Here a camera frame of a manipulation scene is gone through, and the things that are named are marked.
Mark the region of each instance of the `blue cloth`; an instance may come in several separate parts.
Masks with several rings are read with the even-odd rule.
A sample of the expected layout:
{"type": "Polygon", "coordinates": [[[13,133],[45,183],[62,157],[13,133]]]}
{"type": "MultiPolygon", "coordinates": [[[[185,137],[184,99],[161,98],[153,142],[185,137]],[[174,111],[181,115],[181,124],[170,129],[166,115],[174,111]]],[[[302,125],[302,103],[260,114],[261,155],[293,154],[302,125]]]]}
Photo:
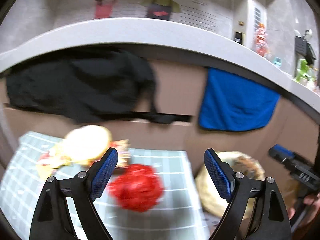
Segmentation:
{"type": "Polygon", "coordinates": [[[248,131],[268,124],[279,94],[252,80],[210,68],[199,125],[208,130],[248,131]]]}

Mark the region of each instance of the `black apron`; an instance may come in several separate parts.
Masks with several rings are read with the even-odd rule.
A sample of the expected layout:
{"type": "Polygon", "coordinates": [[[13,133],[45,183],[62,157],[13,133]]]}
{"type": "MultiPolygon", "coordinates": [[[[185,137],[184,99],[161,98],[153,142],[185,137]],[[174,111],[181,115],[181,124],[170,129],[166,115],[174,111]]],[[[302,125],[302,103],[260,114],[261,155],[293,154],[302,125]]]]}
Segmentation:
{"type": "Polygon", "coordinates": [[[156,4],[155,1],[152,0],[148,7],[147,18],[169,21],[172,13],[172,0],[169,6],[156,4]]]}

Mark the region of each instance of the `black garment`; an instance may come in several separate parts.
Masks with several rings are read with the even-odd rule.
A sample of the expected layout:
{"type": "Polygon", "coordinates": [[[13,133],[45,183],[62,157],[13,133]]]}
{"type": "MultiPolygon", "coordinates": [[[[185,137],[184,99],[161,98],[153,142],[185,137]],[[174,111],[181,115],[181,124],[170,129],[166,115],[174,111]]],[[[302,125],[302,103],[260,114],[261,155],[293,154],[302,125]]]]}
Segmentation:
{"type": "Polygon", "coordinates": [[[152,0],[148,7],[147,18],[169,21],[172,13],[172,0],[170,1],[170,5],[165,6],[156,4],[156,0],[152,0]]]}
{"type": "Polygon", "coordinates": [[[155,87],[146,60],[115,48],[62,50],[22,63],[7,77],[12,106],[64,115],[78,123],[137,117],[130,111],[146,90],[150,113],[140,113],[139,117],[169,124],[175,117],[156,112],[155,87]]]}

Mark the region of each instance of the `red bag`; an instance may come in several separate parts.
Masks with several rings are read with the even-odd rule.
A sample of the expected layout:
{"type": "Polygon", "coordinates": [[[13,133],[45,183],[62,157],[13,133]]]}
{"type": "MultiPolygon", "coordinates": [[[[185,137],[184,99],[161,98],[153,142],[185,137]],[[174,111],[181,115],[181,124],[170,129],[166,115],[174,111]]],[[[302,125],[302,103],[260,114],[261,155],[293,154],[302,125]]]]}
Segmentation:
{"type": "Polygon", "coordinates": [[[125,174],[109,184],[109,193],[122,208],[145,212],[157,204],[163,187],[151,166],[131,164],[125,174]]]}

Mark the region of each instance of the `plaid tablecloth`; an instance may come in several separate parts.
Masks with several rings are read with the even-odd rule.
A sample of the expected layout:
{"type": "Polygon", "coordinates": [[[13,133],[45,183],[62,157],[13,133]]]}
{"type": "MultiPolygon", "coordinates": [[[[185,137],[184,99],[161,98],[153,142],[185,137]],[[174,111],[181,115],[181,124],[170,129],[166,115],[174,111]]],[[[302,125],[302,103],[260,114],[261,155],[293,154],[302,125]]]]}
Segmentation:
{"type": "MultiPolygon", "coordinates": [[[[34,208],[44,182],[36,162],[60,138],[28,132],[20,137],[20,147],[14,154],[0,184],[0,207],[7,220],[21,237],[29,239],[34,208]]],[[[196,191],[191,167],[184,151],[130,149],[132,163],[152,165],[161,177],[165,192],[161,202],[145,213],[121,209],[115,199],[104,191],[94,202],[104,225],[115,240],[207,240],[209,230],[196,191]]],[[[80,165],[60,168],[55,177],[66,179],[84,170],[80,165]]],[[[77,237],[87,237],[81,227],[72,198],[67,198],[77,237]]]]}

